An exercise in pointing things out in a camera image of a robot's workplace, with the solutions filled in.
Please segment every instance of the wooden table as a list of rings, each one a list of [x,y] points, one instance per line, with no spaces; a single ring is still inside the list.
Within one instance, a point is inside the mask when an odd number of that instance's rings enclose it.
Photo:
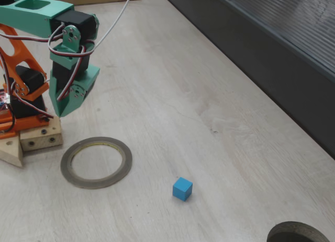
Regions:
[[[101,37],[122,5],[77,9],[97,14]],[[27,45],[50,70],[46,46]],[[64,145],[28,153],[24,169],[0,162],[0,241],[260,242],[284,221],[335,240],[335,161],[167,0],[131,2],[91,63],[101,73],[62,119]],[[101,190],[60,172],[92,136],[133,154],[129,175]],[[108,156],[83,153],[93,172],[78,169],[105,175]],[[180,176],[194,184],[187,202],[172,197]]]

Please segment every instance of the wire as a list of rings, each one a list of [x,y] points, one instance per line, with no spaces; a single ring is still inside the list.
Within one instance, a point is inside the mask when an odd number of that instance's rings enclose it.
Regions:
[[[16,93],[15,96],[16,96],[17,99],[18,99],[20,102],[22,102],[23,104],[25,104],[25,105],[27,105],[27,106],[29,106],[29,107],[35,109],[36,111],[38,111],[38,112],[40,112],[41,114],[47,116],[48,118],[53,118],[53,115],[47,113],[47,112],[44,111],[44,110],[41,110],[41,109],[37,108],[36,106],[32,105],[31,103],[28,103],[27,101],[23,100],[23,99],[18,95],[18,93]]]
[[[2,111],[4,108],[5,108],[6,104],[4,103],[1,108],[0,108],[0,111]]]
[[[15,125],[14,112],[13,112],[13,110],[12,110],[12,108],[11,108],[11,106],[9,104],[6,104],[6,105],[7,105],[7,108],[9,110],[10,114],[12,115],[12,124],[11,124],[11,126],[7,130],[0,131],[0,133],[7,133],[7,132],[11,131],[13,129],[14,125]]]
[[[111,32],[111,30],[115,27],[116,23],[119,21],[119,19],[121,18],[122,14],[124,13],[126,7],[128,6],[130,0],[127,0],[124,7],[122,8],[120,14],[118,15],[118,17],[115,19],[114,23],[112,24],[112,26],[107,30],[107,32],[104,34],[103,37],[101,37],[101,39],[98,41],[98,43],[93,47],[92,50],[90,51],[87,51],[85,53],[64,53],[64,52],[60,52],[60,51],[56,51],[54,50],[51,46],[50,46],[50,43],[51,43],[51,39],[53,38],[53,36],[56,34],[56,32],[58,30],[60,30],[61,28],[63,28],[65,26],[64,23],[61,24],[61,26],[59,26],[56,31],[54,33],[52,33],[49,41],[48,41],[48,47],[49,47],[49,50],[56,54],[56,55],[61,55],[61,56],[70,56],[70,57],[84,57],[84,56],[87,56],[87,55],[91,55],[98,47],[99,45],[102,43],[102,41],[108,36],[108,34]]]
[[[10,95],[8,68],[7,68],[7,64],[5,62],[5,58],[1,54],[1,52],[0,52],[0,61],[1,61],[1,64],[2,64],[2,68],[3,68],[4,72],[5,72],[5,83],[7,85],[7,93]]]
[[[14,89],[14,85],[15,85],[16,83],[12,83],[12,85],[11,85],[11,87],[10,87],[10,94],[12,94],[13,93],[13,89]]]
[[[86,51],[86,47],[82,46],[82,52],[81,53],[84,53],[85,51]],[[75,66],[75,68],[73,70],[73,73],[72,73],[72,75],[71,75],[68,83],[66,84],[66,86],[64,87],[64,89],[62,90],[62,92],[59,94],[59,96],[57,98],[57,101],[60,101],[61,99],[63,99],[64,96],[65,96],[65,93],[69,90],[70,86],[73,83],[73,80],[74,80],[75,76],[78,73],[78,70],[80,68],[80,65],[81,65],[82,61],[83,61],[82,57],[78,59],[78,62],[77,62],[76,66]]]
[[[2,34],[0,33],[1,37],[12,39],[12,40],[28,40],[28,41],[35,41],[35,42],[48,42],[49,38],[40,38],[40,37],[27,37],[27,36],[13,36],[10,34]],[[61,39],[63,37],[63,34],[59,34],[55,36],[52,41],[57,41],[58,39]]]

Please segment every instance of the red wire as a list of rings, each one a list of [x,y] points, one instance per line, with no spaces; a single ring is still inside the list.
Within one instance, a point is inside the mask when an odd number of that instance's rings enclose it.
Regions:
[[[72,85],[72,83],[73,83],[73,81],[74,81],[74,79],[75,79],[75,77],[76,77],[76,75],[77,75],[77,73],[78,73],[78,70],[79,70],[79,68],[80,68],[80,65],[82,64],[82,61],[83,61],[83,58],[82,58],[82,57],[79,58],[79,60],[78,60],[78,62],[79,62],[78,69],[77,69],[76,71],[73,71],[73,72],[75,72],[75,75],[74,75],[74,76],[72,77],[72,79],[70,80],[69,85],[68,85],[67,88],[64,90],[64,91],[66,91],[66,93],[64,93],[64,95],[61,96],[60,100],[64,99],[66,96],[68,96],[68,94],[69,94],[69,88],[71,87],[71,85]]]
[[[25,105],[27,105],[27,106],[29,106],[29,107],[32,107],[33,109],[37,110],[37,111],[40,112],[41,114],[43,114],[43,115],[45,115],[45,116],[47,116],[47,117],[49,117],[49,118],[53,118],[53,115],[50,115],[50,114],[48,114],[48,113],[46,113],[46,112],[41,111],[41,109],[37,108],[37,107],[34,106],[34,105],[31,105],[30,103],[25,102],[25,101],[24,101],[23,99],[21,99],[20,97],[16,97],[16,98],[17,98],[20,102],[24,103]]]
[[[8,75],[8,68],[7,68],[6,60],[5,60],[4,56],[1,54],[1,52],[0,52],[0,59],[2,59],[2,61],[3,61],[3,65],[4,65],[3,69],[4,69],[4,72],[5,72],[6,81],[7,81],[7,83],[9,83],[9,75]]]
[[[89,42],[89,43],[92,43],[93,45],[95,45],[95,42],[93,41],[93,40],[90,40],[90,39],[88,39],[88,40],[86,40],[85,42]],[[54,53],[55,55],[60,55],[60,56],[66,56],[66,57],[85,57],[85,56],[88,56],[88,55],[91,55],[91,54],[93,54],[93,52],[92,53],[89,53],[89,54],[87,54],[87,53],[83,53],[83,54],[80,54],[80,53],[74,53],[74,55],[73,54],[71,54],[71,53],[62,53],[62,54],[60,54],[60,53],[58,53],[57,51],[55,51],[55,50],[53,50],[53,49],[50,49],[50,51],[52,52],[52,53]]]
[[[4,109],[4,107],[6,106],[6,104],[4,103],[1,108],[0,108],[0,111],[2,111]]]
[[[49,39],[34,39],[34,38],[30,38],[30,37],[16,37],[16,36],[9,36],[9,35],[3,35],[0,34],[1,37],[7,38],[7,39],[11,39],[11,40],[27,40],[27,41],[34,41],[34,42],[48,42]],[[63,35],[59,35],[59,36],[55,36],[52,41],[56,41],[58,39],[61,39],[63,37]]]

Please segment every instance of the green 3d-printed part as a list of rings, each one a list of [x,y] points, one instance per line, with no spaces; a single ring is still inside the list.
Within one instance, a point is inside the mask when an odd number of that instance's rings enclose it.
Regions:
[[[70,94],[61,101],[57,101],[57,97],[61,91],[56,91],[57,80],[51,72],[49,96],[54,110],[59,117],[65,117],[82,105],[87,94],[90,92],[99,71],[100,68],[89,65],[85,72],[75,78],[70,89]]]
[[[72,9],[73,4],[54,0],[15,0],[0,6],[0,24],[47,38],[52,34],[50,20]]]

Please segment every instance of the circular hole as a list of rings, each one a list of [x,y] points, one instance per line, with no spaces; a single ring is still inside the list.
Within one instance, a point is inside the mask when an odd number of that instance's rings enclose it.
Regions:
[[[284,222],[271,229],[267,242],[330,242],[315,228],[299,223]]]
[[[72,168],[79,177],[101,179],[116,172],[121,162],[121,154],[116,149],[108,145],[93,145],[75,155]]]

